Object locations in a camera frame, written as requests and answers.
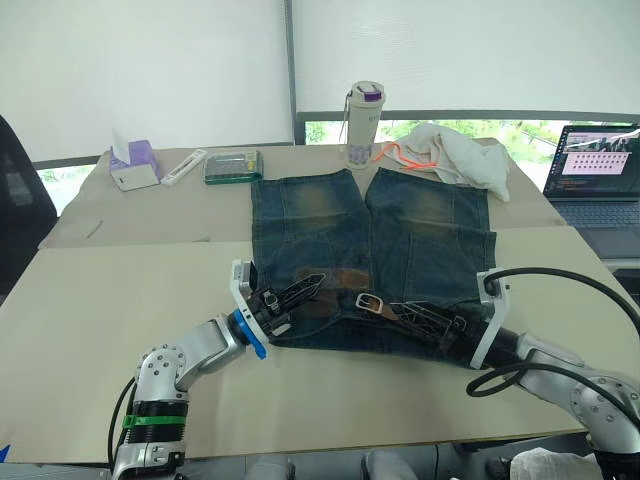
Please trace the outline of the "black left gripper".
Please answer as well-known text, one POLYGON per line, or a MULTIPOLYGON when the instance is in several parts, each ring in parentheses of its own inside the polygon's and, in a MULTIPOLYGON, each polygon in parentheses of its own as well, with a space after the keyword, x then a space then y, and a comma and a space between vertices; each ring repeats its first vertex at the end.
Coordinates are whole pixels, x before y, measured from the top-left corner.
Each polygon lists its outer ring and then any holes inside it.
POLYGON ((327 319, 327 291, 320 289, 325 278, 324 273, 310 274, 284 290, 263 288, 249 295, 251 316, 268 343, 290 328, 290 320, 319 323, 327 319))

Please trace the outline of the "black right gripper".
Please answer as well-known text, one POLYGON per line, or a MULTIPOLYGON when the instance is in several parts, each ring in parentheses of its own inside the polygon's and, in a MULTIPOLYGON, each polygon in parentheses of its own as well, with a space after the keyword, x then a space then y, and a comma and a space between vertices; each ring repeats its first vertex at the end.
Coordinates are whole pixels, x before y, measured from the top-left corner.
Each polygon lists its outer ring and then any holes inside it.
POLYGON ((438 341, 437 352, 445 358, 462 363, 471 362, 488 327, 482 318, 454 316, 425 301, 401 303, 397 317, 414 336, 438 341))

